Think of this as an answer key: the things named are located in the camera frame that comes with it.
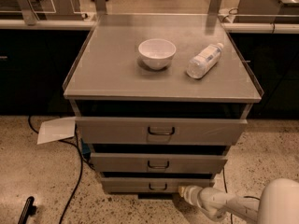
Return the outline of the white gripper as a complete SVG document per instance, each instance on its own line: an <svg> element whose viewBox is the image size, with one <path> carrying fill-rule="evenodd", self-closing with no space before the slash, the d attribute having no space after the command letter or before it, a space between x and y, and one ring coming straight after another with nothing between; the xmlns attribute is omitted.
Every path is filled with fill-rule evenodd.
<svg viewBox="0 0 299 224"><path fill-rule="evenodd" d="M203 203L200 197L200 192L203 189L198 186L178 186L178 194L180 197L183 197L184 200L197 207L202 207Z"/></svg>

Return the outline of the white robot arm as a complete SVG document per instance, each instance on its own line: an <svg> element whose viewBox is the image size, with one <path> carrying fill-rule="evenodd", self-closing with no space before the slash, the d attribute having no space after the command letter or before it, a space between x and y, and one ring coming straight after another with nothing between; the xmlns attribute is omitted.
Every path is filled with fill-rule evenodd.
<svg viewBox="0 0 299 224"><path fill-rule="evenodd" d="M259 200L199 186L180 186L178 193L214 222L231 213L248 224L299 224L299 183L290 179L272 180Z"/></svg>

